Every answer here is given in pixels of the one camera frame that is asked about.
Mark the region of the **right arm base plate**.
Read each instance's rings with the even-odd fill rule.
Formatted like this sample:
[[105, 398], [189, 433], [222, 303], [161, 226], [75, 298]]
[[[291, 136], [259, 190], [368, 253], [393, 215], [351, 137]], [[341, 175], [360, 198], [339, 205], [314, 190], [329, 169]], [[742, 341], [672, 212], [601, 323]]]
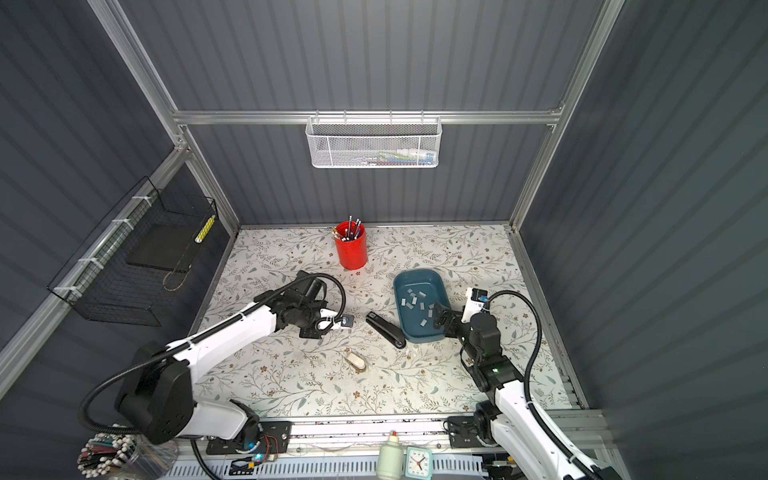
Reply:
[[495, 443], [489, 443], [479, 436], [472, 416], [449, 416], [443, 421], [442, 427], [454, 449], [496, 447]]

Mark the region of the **black stapler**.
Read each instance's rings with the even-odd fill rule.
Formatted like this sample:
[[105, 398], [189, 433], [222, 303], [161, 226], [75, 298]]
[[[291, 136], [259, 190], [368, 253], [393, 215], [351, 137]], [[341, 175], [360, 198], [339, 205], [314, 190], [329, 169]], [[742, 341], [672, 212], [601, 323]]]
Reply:
[[379, 314], [370, 311], [365, 316], [366, 323], [372, 327], [377, 333], [385, 338], [397, 349], [404, 349], [406, 347], [406, 337], [403, 330], [384, 319]]

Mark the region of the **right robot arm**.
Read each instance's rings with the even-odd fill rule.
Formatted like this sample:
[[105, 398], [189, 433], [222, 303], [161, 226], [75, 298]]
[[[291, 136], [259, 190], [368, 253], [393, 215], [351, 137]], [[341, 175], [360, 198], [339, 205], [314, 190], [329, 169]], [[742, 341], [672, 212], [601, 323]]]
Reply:
[[503, 353], [497, 319], [487, 306], [463, 314], [436, 306], [436, 326], [460, 343], [459, 360], [488, 399], [477, 404], [474, 425], [479, 440], [502, 447], [527, 479], [618, 479], [610, 465], [586, 455], [533, 398], [532, 370], [543, 331], [533, 314], [536, 339], [523, 371]]

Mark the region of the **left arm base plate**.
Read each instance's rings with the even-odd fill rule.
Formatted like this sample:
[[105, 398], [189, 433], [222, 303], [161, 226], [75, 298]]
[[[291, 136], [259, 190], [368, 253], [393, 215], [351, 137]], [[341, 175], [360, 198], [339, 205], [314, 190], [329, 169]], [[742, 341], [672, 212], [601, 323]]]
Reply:
[[293, 424], [288, 421], [266, 421], [247, 424], [232, 440], [214, 438], [208, 442], [207, 455], [285, 453], [291, 438]]

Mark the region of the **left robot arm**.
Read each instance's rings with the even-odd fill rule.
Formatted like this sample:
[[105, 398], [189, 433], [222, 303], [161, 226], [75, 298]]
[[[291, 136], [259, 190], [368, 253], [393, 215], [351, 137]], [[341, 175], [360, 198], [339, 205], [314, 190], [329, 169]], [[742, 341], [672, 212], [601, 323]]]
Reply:
[[251, 448], [248, 430], [258, 416], [243, 403], [205, 400], [195, 384], [214, 367], [254, 342], [289, 326], [305, 339], [320, 339], [333, 330], [349, 329], [354, 319], [328, 307], [325, 274], [301, 271], [296, 279], [254, 298], [231, 317], [163, 347], [144, 347], [134, 361], [156, 359], [126, 376], [115, 399], [116, 410], [154, 444], [175, 438], [214, 437], [236, 440]]

